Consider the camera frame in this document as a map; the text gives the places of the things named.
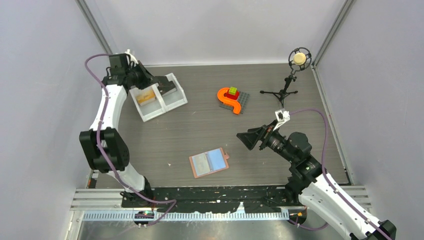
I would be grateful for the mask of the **pink leather card holder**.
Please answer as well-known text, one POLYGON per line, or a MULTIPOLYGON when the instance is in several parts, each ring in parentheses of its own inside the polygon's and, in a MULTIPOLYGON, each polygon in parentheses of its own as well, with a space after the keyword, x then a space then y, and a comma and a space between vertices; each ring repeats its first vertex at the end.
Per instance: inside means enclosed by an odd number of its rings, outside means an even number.
POLYGON ((189 162, 195 179, 229 168, 230 156, 222 147, 190 156, 189 162))

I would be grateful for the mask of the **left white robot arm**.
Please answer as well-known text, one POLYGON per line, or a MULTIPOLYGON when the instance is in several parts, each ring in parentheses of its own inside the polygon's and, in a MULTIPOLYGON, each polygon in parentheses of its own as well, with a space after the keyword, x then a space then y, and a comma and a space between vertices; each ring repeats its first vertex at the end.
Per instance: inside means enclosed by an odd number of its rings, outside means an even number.
POLYGON ((151 74, 129 52, 108 56, 109 67, 103 79, 95 77, 101 87, 101 102, 89 130, 79 134, 79 142, 92 170, 115 178, 123 187, 123 197, 134 200, 141 207, 155 203, 153 191, 146 177, 130 164, 130 151, 119 134, 122 107, 132 88, 143 90, 157 86, 159 91, 175 88, 166 76, 151 74))

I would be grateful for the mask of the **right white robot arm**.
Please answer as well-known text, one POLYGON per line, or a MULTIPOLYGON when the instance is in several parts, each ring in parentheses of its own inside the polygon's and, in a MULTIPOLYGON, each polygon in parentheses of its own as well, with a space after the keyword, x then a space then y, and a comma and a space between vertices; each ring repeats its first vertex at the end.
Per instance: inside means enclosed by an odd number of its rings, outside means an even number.
POLYGON ((332 178, 326 168, 311 154, 312 146, 304 133, 293 132, 282 136, 276 129, 277 121, 236 137, 252 150, 271 149, 290 163, 291 177, 285 185, 285 198, 291 205, 311 209, 345 240, 394 240, 397 228, 389 221, 381 221, 359 205, 332 178))

